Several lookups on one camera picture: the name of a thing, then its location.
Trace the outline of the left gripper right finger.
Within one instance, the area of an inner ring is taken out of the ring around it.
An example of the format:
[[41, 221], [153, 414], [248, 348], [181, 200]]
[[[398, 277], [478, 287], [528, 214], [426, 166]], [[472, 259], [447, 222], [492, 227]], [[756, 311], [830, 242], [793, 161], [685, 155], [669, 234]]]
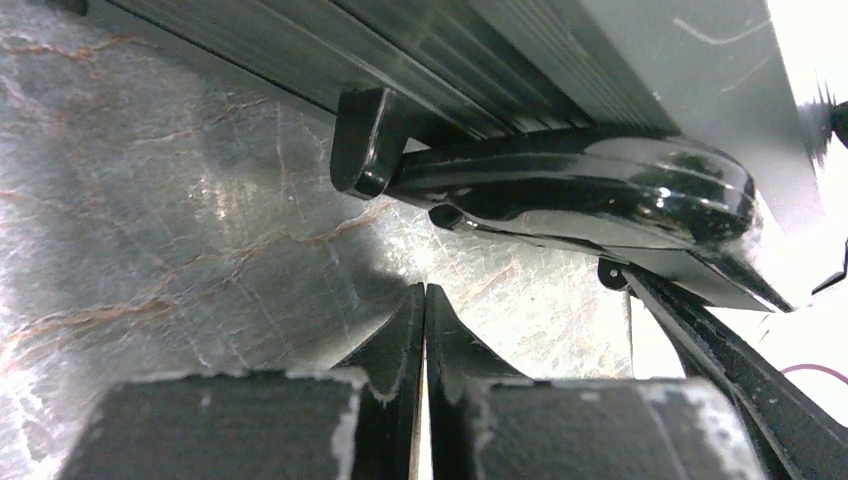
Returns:
[[763, 479], [730, 401], [702, 379], [536, 380], [425, 300], [437, 479]]

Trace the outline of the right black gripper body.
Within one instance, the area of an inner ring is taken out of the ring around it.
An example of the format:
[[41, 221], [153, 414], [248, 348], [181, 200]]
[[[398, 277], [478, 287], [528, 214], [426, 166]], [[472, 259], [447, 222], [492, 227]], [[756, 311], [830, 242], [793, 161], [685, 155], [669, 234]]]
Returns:
[[716, 385], [734, 404], [774, 479], [844, 479], [847, 429], [780, 373], [701, 300], [637, 266], [605, 258], [601, 283], [647, 307], [684, 371]]

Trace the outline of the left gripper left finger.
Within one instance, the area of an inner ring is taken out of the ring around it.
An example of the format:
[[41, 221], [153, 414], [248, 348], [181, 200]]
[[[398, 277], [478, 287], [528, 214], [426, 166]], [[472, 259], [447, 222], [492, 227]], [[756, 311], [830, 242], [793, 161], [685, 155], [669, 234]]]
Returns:
[[326, 370], [174, 374], [112, 387], [64, 479], [406, 479], [425, 288]]

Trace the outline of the black poker set case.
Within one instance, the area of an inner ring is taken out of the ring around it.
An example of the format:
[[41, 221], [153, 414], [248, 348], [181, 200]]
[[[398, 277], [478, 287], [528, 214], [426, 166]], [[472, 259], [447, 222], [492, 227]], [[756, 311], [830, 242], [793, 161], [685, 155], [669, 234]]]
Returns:
[[333, 123], [348, 195], [716, 307], [845, 274], [833, 82], [785, 1], [68, 1]]

